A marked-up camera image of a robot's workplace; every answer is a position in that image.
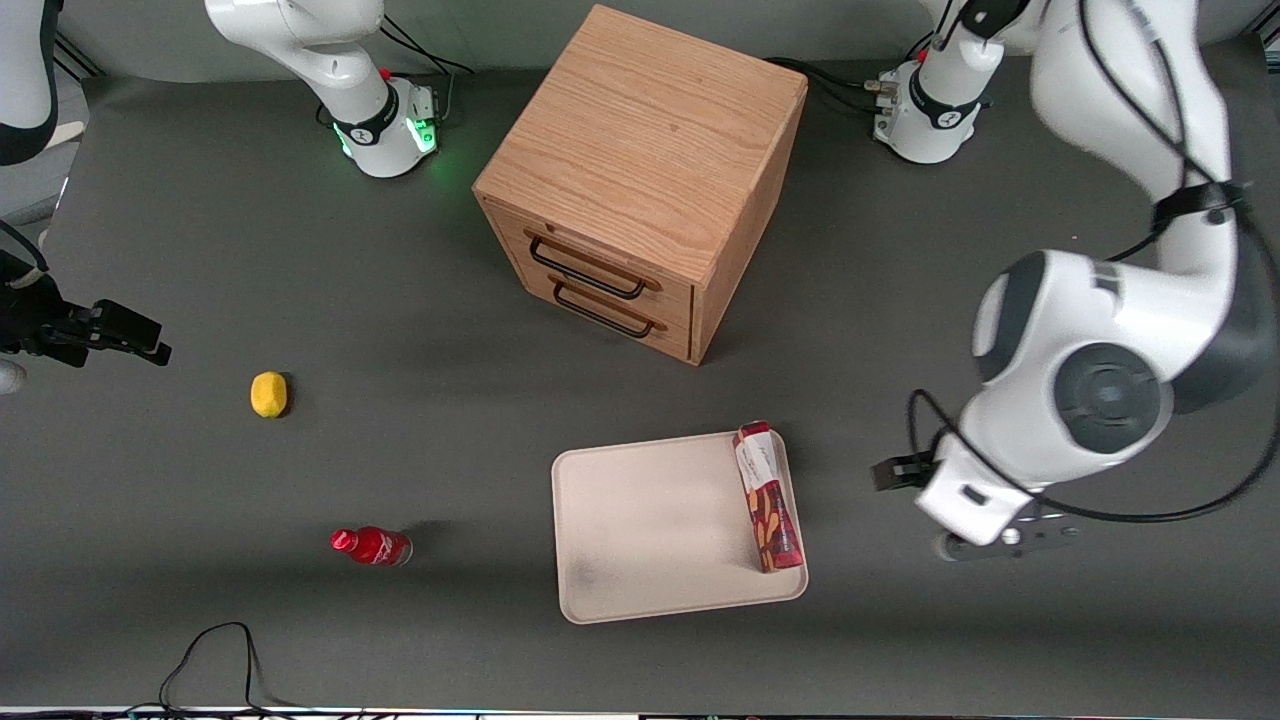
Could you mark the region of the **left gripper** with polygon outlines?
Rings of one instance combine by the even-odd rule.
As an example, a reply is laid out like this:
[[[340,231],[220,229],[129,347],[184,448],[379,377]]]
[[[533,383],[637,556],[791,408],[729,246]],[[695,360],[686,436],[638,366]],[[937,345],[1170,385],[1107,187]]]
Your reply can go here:
[[[923,489],[915,506],[943,529],[970,544],[998,542],[1005,529],[1047,487],[1018,479],[1020,489],[997,478],[975,455],[947,432],[933,454],[888,457],[870,468],[876,492]]]

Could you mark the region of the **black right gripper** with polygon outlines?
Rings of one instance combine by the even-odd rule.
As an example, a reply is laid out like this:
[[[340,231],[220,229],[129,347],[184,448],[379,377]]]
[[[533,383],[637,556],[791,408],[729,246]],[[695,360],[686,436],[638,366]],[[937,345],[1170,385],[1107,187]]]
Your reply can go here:
[[[163,327],[111,300],[100,300],[90,310],[90,324],[99,340],[73,336],[46,338],[42,328],[58,318],[63,300],[46,269],[3,251],[1,352],[50,357],[68,366],[84,366],[91,351],[111,351],[166,366],[172,347],[160,343]],[[151,350],[140,347],[155,347]]]

